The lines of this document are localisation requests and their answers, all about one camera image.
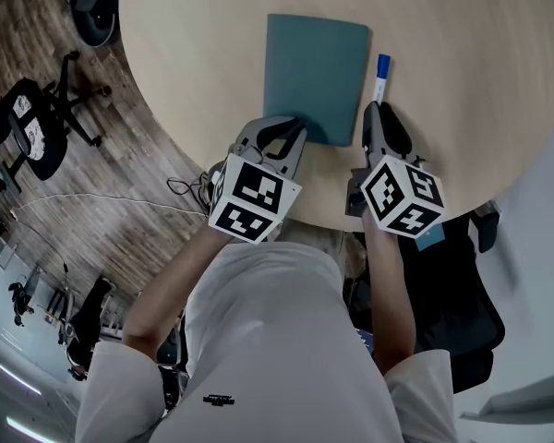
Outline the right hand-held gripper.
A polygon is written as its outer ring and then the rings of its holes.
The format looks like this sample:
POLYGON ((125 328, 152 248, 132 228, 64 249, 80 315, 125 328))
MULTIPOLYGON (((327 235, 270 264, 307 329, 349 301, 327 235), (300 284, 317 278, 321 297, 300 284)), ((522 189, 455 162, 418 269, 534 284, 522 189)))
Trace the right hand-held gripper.
POLYGON ((421 236, 442 221, 445 196, 441 181, 405 162, 412 152, 412 139, 388 102, 367 105, 361 143, 366 161, 378 164, 352 171, 347 216, 359 218, 368 210, 382 231, 409 238, 421 236), (385 142, 401 159, 385 155, 385 142))

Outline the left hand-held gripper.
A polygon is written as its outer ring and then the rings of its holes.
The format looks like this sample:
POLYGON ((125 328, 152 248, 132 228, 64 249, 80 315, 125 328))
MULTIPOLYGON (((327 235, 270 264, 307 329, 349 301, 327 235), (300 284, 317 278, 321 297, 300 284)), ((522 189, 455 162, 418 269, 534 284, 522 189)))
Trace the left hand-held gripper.
POLYGON ((274 115, 248 122, 236 137, 236 150, 267 148, 288 135, 277 154, 265 155, 273 171, 230 153, 214 183, 208 225, 249 242, 262 242, 285 218, 302 190, 295 176, 307 129, 295 116, 274 115))

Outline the white marker pen blue cap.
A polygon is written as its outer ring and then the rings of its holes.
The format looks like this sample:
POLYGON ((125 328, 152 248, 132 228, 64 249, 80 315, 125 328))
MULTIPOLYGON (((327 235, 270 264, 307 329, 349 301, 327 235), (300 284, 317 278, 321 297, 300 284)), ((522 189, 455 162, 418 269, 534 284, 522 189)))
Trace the white marker pen blue cap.
POLYGON ((388 54, 379 54, 373 90, 373 101, 377 104, 381 104, 384 100, 390 67, 391 57, 388 54))

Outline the grey-blue notebook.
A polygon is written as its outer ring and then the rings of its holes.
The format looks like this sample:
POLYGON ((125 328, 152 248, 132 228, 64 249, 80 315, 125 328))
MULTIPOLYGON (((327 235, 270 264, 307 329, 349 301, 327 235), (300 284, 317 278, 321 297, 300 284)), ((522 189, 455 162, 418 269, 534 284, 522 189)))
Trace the grey-blue notebook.
POLYGON ((263 114, 305 121, 309 142, 349 147, 369 50, 365 25, 269 14, 263 114))

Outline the person's left forearm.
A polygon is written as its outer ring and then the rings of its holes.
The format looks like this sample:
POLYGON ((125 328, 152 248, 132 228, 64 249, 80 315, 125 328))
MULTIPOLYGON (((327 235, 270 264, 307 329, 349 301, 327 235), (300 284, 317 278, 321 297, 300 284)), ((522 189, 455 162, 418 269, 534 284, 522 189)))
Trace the person's left forearm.
POLYGON ((155 360, 199 279, 232 237, 207 224, 144 288, 131 306, 122 343, 155 360))

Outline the person's right forearm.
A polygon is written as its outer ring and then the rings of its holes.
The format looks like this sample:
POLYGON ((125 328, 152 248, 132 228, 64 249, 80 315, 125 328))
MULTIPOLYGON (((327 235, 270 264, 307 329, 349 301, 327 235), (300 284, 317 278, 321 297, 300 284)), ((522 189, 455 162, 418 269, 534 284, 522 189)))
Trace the person's right forearm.
POLYGON ((369 210, 362 214, 370 276, 373 358, 381 374, 412 356, 416 324, 397 237, 382 231, 369 210))

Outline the round beige table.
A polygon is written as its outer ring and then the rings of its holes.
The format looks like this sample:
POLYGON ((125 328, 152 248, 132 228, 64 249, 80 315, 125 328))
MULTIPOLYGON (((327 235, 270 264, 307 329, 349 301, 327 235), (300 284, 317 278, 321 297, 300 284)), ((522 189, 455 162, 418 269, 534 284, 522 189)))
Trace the round beige table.
POLYGON ((510 187, 554 130, 554 0, 119 0, 133 78, 202 169, 262 114, 270 14, 369 28, 362 102, 388 54, 386 99, 441 179, 448 218, 510 187))

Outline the black mesh-back office chair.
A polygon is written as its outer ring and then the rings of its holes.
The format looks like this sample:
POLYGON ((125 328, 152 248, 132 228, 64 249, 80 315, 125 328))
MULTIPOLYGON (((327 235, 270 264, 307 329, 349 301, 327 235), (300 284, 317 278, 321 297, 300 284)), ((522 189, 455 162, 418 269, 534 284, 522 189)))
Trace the black mesh-back office chair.
POLYGON ((476 266, 477 253, 494 245, 498 219, 493 212, 446 221, 445 240, 423 251, 417 250, 416 241, 394 234, 415 319, 416 348, 410 357, 447 351, 455 393, 488 380, 493 351, 505 337, 504 324, 476 266))

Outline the blue square paper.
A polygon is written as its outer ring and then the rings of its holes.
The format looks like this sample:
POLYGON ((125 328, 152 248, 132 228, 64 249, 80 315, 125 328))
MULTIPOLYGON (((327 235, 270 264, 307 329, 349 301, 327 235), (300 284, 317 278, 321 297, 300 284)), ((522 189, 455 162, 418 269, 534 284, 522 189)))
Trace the blue square paper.
POLYGON ((415 240, 418 251, 423 251, 432 245, 438 244, 445 240, 445 233, 442 223, 433 225, 430 229, 424 232, 415 240))

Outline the person's white shirt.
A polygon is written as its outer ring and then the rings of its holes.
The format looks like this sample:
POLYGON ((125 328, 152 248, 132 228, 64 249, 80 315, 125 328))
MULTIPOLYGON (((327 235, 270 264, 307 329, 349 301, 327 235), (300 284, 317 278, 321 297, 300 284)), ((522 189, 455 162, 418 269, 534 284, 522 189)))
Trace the person's white shirt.
POLYGON ((76 443, 457 443, 449 354, 381 374, 342 290, 318 249, 227 246, 187 302, 179 403, 165 408, 149 357, 101 342, 76 443))

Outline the grey round device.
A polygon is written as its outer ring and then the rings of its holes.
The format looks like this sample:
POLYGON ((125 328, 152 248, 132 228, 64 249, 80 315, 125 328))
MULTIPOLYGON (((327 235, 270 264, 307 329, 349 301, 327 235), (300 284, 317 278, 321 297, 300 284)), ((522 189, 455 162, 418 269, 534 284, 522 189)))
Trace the grey round device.
POLYGON ((89 47, 102 47, 116 33, 118 0, 73 0, 71 14, 80 39, 89 47))

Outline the black chair with patterned cushion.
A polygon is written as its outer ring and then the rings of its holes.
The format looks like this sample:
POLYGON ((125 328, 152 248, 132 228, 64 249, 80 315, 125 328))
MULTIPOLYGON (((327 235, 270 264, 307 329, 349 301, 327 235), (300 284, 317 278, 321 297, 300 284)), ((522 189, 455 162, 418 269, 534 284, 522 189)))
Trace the black chair with patterned cushion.
POLYGON ((72 109, 93 97, 107 97, 112 89, 102 86, 70 100, 68 66, 79 57, 78 51, 64 56, 57 82, 42 88, 36 81, 22 78, 0 98, 0 145, 12 135, 20 150, 15 161, 5 166, 12 182, 16 181, 16 174, 24 163, 39 180, 51 178, 66 156, 67 137, 71 131, 75 131, 88 146, 101 146, 102 138, 90 136, 72 109))

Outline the black machine on stand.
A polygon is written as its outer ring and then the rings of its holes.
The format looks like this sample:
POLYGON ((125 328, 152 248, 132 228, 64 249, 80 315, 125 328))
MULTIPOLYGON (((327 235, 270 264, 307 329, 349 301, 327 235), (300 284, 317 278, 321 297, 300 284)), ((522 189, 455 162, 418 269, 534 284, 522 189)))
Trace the black machine on stand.
POLYGON ((113 289, 110 281, 99 277, 78 312, 68 321, 74 331, 74 337, 66 347, 66 358, 70 363, 68 373, 78 382, 88 377, 93 349, 101 333, 102 302, 113 289))

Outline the small black stand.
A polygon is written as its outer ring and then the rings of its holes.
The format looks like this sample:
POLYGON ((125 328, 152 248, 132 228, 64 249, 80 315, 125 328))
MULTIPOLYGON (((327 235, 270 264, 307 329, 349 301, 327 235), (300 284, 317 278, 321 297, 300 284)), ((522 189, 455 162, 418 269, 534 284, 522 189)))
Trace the small black stand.
POLYGON ((20 282, 13 282, 8 286, 8 290, 12 293, 14 323, 18 327, 23 327, 22 316, 25 313, 34 313, 34 309, 30 306, 30 300, 34 294, 34 285, 29 281, 25 285, 20 282))

